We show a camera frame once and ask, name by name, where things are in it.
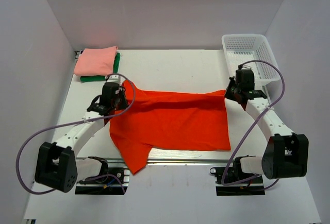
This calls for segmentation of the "orange t-shirt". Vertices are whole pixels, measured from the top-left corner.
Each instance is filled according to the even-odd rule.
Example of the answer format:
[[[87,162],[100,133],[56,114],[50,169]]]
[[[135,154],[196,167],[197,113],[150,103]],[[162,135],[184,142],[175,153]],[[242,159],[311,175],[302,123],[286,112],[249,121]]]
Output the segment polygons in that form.
[[[132,107],[110,120],[110,137],[132,174],[152,148],[229,151],[225,91],[206,94],[140,90],[122,83]]]

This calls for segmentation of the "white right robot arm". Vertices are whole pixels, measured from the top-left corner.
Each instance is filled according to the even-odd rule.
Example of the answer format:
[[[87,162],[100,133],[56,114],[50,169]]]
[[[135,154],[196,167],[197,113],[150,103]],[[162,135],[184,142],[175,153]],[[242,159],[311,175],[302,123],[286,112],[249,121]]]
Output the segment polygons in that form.
[[[267,145],[262,156],[236,157],[231,174],[238,180],[254,175],[268,179],[303,177],[307,173],[309,141],[306,135],[296,134],[288,128],[271,108],[261,90],[254,89],[254,82],[242,83],[229,79],[225,98],[237,102],[256,122]]]

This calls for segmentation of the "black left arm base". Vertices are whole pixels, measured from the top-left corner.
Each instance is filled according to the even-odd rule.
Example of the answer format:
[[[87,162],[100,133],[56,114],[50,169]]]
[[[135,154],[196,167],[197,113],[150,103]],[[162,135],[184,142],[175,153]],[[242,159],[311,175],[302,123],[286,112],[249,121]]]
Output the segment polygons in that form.
[[[77,195],[125,195],[130,171],[118,160],[106,160],[100,157],[87,157],[76,160]]]

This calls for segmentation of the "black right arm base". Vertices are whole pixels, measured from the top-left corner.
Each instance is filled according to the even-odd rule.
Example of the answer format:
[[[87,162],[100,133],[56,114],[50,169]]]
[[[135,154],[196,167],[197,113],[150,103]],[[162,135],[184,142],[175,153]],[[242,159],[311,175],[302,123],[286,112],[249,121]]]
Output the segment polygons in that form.
[[[252,177],[253,174],[246,174],[241,169],[240,159],[235,158],[232,165],[228,168],[225,174],[224,183],[230,184],[239,180],[245,180],[239,184],[225,186],[221,183],[222,176],[224,175],[225,167],[212,167],[210,174],[215,176],[216,179],[216,195],[217,196],[257,196],[265,195],[262,176],[258,178],[246,180]]]

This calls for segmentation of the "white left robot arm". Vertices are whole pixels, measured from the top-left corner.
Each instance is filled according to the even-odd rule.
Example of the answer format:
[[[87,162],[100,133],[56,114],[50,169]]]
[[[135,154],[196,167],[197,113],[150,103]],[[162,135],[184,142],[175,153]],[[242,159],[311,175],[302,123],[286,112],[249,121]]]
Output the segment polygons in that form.
[[[76,157],[86,143],[106,126],[115,111],[127,107],[122,87],[104,88],[101,95],[92,100],[81,124],[74,125],[58,140],[40,146],[35,181],[67,193],[80,181],[107,180],[108,165],[105,159],[89,156],[78,160]]]

